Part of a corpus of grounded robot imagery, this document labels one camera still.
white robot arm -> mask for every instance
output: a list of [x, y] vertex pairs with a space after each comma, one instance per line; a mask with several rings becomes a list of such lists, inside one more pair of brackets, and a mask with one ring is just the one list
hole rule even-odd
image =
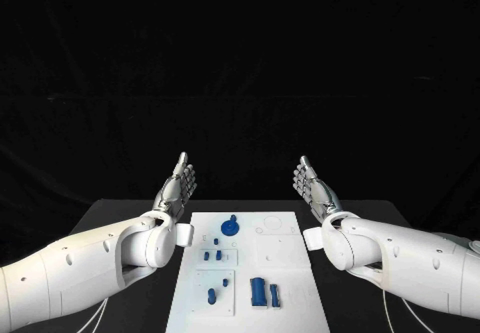
[[195, 187], [181, 153], [152, 210], [139, 217], [73, 234], [0, 268], [0, 333], [94, 305], [190, 246], [192, 226], [177, 223]]
[[480, 242], [342, 211], [305, 156], [293, 174], [292, 186], [321, 223], [302, 233], [308, 250], [322, 248], [338, 270], [419, 306], [480, 319]]

white cable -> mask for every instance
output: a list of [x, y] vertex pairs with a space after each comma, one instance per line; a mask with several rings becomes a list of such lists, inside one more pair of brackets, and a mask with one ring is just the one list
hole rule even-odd
[[384, 300], [384, 291], [383, 291], [383, 305], [384, 305], [384, 314], [386, 314], [386, 319], [387, 319], [387, 325], [390, 326], [390, 331], [391, 331], [391, 333], [394, 333], [393, 328], [391, 328], [390, 317], [387, 316], [386, 300]]
[[[103, 313], [105, 308], [106, 308], [106, 302], [107, 302], [107, 298], [105, 298], [105, 305], [102, 306], [102, 313]], [[92, 330], [92, 333], [94, 333], [96, 328], [97, 328], [99, 321], [102, 320], [102, 313], [99, 314], [97, 321], [96, 321], [96, 325], [94, 325], [94, 328], [93, 328], [93, 330]]]
[[406, 305], [406, 307], [407, 307], [409, 312], [410, 312], [412, 315], [414, 316], [416, 320], [419, 321], [419, 323], [422, 324], [422, 326], [426, 328], [426, 331], [427, 331], [429, 333], [435, 333], [435, 332], [427, 328], [427, 326], [423, 324], [423, 322], [419, 320], [419, 318], [417, 318], [417, 316], [414, 315], [414, 312], [412, 311], [412, 308], [409, 307], [409, 305], [407, 305], [407, 303], [406, 303], [404, 300], [403, 300], [403, 303], [404, 303], [404, 305]]
[[105, 303], [106, 303], [106, 299], [102, 300], [102, 304], [99, 305], [97, 310], [96, 310], [94, 314], [92, 315], [92, 318], [86, 321], [86, 324], [83, 325], [83, 327], [79, 329], [79, 331], [76, 333], [80, 333], [84, 330], [86, 326], [89, 325], [89, 323], [94, 319], [96, 314], [99, 313], [99, 310], [102, 309], [102, 306], [105, 305]]

white board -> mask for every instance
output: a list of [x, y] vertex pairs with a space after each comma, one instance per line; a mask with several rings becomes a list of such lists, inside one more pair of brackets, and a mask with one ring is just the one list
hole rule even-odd
[[[220, 225], [231, 214], [239, 232], [229, 237]], [[192, 213], [190, 224], [192, 243], [182, 253], [165, 332], [328, 333], [295, 213]], [[224, 276], [231, 276], [226, 287]], [[252, 278], [265, 280], [265, 309], [250, 305]], [[270, 305], [270, 284], [278, 286], [279, 309]], [[208, 288], [216, 293], [213, 305], [207, 303]]]

table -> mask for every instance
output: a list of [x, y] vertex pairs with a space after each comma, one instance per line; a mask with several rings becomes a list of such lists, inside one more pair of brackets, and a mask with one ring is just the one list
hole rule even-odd
[[[342, 200], [344, 210], [363, 219], [407, 227], [409, 224], [393, 204], [384, 200]], [[151, 200], [97, 200], [70, 234], [97, 228], [136, 217], [151, 209]], [[191, 212], [295, 212], [301, 230], [318, 226], [302, 200], [190, 200], [180, 222], [187, 223]], [[162, 333], [168, 321], [169, 305], [181, 263], [182, 248], [174, 249], [168, 265], [146, 278], [135, 282], [107, 301], [100, 332], [158, 332]], [[322, 250], [308, 253], [312, 275], [319, 293], [324, 315], [331, 333], [389, 332], [383, 310], [381, 290], [368, 281], [338, 271]], [[386, 304], [396, 333], [426, 332], [407, 311], [403, 301], [386, 293]], [[423, 323], [435, 333], [461, 331], [476, 332], [480, 321], [423, 309], [409, 304]], [[34, 323], [15, 332], [71, 332], [83, 326], [97, 305], [83, 311], [48, 321]], [[94, 321], [83, 332], [90, 332]]]

black curtain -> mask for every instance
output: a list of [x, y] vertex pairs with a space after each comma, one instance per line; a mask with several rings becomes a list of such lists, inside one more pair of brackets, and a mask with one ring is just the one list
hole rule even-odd
[[181, 151], [195, 199], [296, 199], [305, 154], [340, 198], [480, 237], [475, 2], [221, 20], [171, 19], [159, 3], [1, 9], [4, 262], [99, 198], [152, 199]]

